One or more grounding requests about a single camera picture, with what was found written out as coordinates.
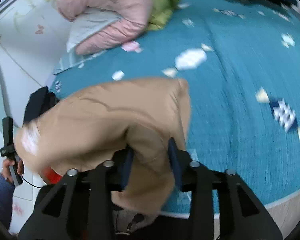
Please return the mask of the blue sleeve forearm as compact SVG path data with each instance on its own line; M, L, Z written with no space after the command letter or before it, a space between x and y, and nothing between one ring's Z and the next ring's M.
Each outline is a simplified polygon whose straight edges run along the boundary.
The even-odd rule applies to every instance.
M0 175L0 222L9 230L13 211L15 185Z

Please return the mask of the person left hand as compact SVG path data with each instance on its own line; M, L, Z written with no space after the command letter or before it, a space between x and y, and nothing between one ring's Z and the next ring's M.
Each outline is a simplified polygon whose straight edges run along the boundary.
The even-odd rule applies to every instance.
M13 178L10 172L10 166L13 166L14 164L15 162L8 158L2 162L1 175L6 181L8 181L11 184L13 184ZM24 174L24 163L21 159L18 162L17 174L19 174L20 176Z

